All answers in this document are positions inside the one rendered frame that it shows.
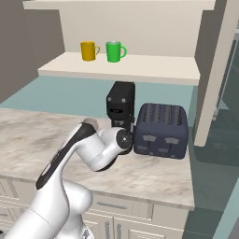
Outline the green mug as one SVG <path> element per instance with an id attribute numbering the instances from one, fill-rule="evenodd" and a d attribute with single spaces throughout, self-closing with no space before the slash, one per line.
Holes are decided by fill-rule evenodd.
<path id="1" fill-rule="evenodd" d="M 119 41 L 108 41 L 105 43 L 106 57 L 110 63 L 118 63 L 127 54 L 127 49 Z"/>

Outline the yellow mug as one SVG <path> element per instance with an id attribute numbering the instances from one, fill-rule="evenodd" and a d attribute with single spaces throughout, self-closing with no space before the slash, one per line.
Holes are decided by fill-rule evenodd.
<path id="1" fill-rule="evenodd" d="M 96 55 L 100 52 L 100 47 L 96 46 L 93 41 L 83 41 L 80 43 L 81 55 L 83 61 L 94 61 Z"/>

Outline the cream base cabinet door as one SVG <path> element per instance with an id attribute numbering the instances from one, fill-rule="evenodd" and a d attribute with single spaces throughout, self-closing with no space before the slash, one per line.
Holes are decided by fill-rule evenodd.
<path id="1" fill-rule="evenodd" d="M 117 224 L 121 224 L 121 239 L 182 239 L 183 230 L 170 229 L 147 223 L 114 218 L 117 239 Z"/>
<path id="2" fill-rule="evenodd" d="M 110 239 L 114 238 L 113 218 L 92 213 L 85 213 L 83 220 L 86 226 L 91 230 L 95 239 L 105 239 L 105 222 L 109 221 Z"/>

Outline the black coffee machine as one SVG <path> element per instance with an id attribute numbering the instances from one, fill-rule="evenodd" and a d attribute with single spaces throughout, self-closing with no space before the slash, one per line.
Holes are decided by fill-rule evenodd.
<path id="1" fill-rule="evenodd" d="M 134 138 L 135 84 L 116 81 L 106 97 L 106 114 L 112 127 L 124 128 Z"/>

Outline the dark blue toaster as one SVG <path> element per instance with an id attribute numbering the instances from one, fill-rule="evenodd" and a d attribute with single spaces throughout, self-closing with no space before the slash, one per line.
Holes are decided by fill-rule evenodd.
<path id="1" fill-rule="evenodd" d="M 134 152 L 183 159 L 189 139 L 187 114 L 180 105 L 145 103 L 134 129 Z"/>

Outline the cream drawer front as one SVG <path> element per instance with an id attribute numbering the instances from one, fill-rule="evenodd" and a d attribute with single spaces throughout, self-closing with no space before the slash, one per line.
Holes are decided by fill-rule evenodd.
<path id="1" fill-rule="evenodd" d="M 97 194 L 93 195 L 91 208 L 143 219 L 151 219 L 153 213 L 152 204 Z"/>
<path id="2" fill-rule="evenodd" d="M 19 199 L 19 195 L 10 179 L 0 177 L 0 196 L 16 200 Z"/>

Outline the cream open wall cabinet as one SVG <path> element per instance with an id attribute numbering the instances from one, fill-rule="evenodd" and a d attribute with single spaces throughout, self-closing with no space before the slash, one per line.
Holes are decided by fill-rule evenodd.
<path id="1" fill-rule="evenodd" d="M 30 0 L 23 7 L 60 13 L 65 52 L 41 66 L 41 76 L 198 85 L 194 55 L 201 19 L 215 1 Z M 83 41 L 100 47 L 94 61 L 82 60 Z M 127 49 L 118 63 L 107 60 L 108 41 Z"/>

